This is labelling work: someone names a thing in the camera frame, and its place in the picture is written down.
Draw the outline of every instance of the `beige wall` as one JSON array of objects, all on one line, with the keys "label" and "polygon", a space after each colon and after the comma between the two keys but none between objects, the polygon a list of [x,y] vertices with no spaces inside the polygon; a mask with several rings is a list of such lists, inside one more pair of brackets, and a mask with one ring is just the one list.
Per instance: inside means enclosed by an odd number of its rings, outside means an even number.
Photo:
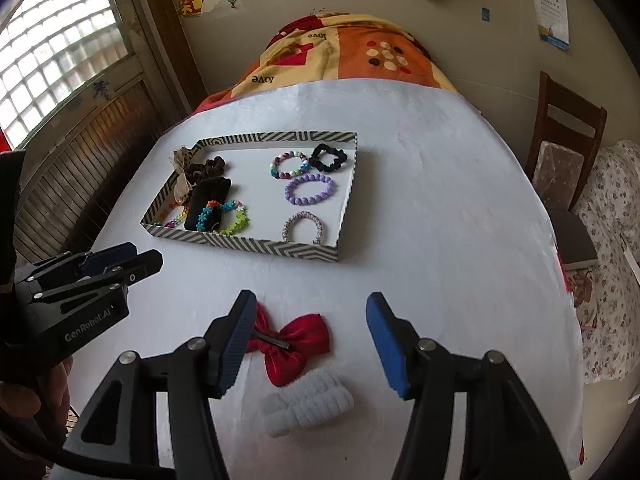
[{"label": "beige wall", "polygon": [[[210,92],[233,84],[286,23],[314,9],[366,12],[406,28],[516,156],[529,151],[540,70],[609,112],[604,143],[640,142],[640,78],[592,0],[567,0],[570,50],[538,39],[532,0],[238,0],[182,20]],[[481,7],[491,22],[481,20]]]}]

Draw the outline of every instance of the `metal screw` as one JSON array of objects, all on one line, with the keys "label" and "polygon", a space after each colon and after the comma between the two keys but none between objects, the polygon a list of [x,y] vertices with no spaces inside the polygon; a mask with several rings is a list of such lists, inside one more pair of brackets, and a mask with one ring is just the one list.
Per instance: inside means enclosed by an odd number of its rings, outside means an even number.
[{"label": "metal screw", "polygon": [[418,341],[418,348],[423,352],[433,352],[437,347],[438,345],[433,339],[424,338]]},{"label": "metal screw", "polygon": [[489,362],[494,365],[499,365],[504,362],[504,354],[502,352],[498,352],[497,350],[489,350],[486,353],[486,356],[489,358]]},{"label": "metal screw", "polygon": [[135,360],[136,360],[136,353],[132,352],[131,350],[127,350],[126,352],[123,352],[122,354],[120,354],[120,357],[118,357],[118,361],[120,361],[124,365],[130,365]]},{"label": "metal screw", "polygon": [[187,341],[187,348],[189,350],[201,350],[207,345],[207,341],[201,337],[192,337]]}]

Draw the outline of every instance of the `eye chart poster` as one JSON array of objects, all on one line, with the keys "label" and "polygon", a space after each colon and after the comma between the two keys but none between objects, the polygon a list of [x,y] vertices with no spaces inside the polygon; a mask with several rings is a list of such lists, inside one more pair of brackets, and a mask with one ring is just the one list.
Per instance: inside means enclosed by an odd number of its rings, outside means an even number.
[{"label": "eye chart poster", "polygon": [[566,0],[533,0],[540,39],[562,50],[569,49],[569,21]]}]

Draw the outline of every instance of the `table covered with white cloth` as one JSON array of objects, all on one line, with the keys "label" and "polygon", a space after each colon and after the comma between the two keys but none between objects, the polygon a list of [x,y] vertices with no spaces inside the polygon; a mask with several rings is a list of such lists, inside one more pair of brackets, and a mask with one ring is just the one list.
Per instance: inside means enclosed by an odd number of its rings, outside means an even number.
[{"label": "table covered with white cloth", "polygon": [[[358,160],[340,234],[340,262],[267,256],[151,236],[140,225],[172,171],[171,156],[202,138],[284,130],[358,133]],[[569,468],[582,439],[581,339],[554,234],[507,145],[453,92],[388,80],[322,81],[245,97],[165,134],[128,184],[94,250],[125,241],[164,257],[159,274],[129,289],[129,317],[76,354],[72,405],[81,410],[118,355],[173,351],[252,290],[278,330],[320,313],[327,367],[355,407],[310,431],[272,439],[258,402],[275,391],[263,355],[245,356],[212,414],[232,479],[390,478],[412,402],[389,388],[365,320],[382,291],[396,316],[450,352],[499,349],[537,403]],[[447,478],[460,471],[465,397],[456,396]],[[159,403],[161,464],[171,465],[166,400]]]}]

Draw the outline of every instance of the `orange blanket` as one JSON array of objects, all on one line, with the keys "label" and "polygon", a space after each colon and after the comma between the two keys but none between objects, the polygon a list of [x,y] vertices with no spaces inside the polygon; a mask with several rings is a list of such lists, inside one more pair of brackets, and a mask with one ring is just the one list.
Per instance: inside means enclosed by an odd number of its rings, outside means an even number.
[{"label": "orange blanket", "polygon": [[281,29],[235,86],[209,96],[194,113],[253,92],[348,78],[456,91],[426,49],[396,24],[368,14],[318,14]]}]

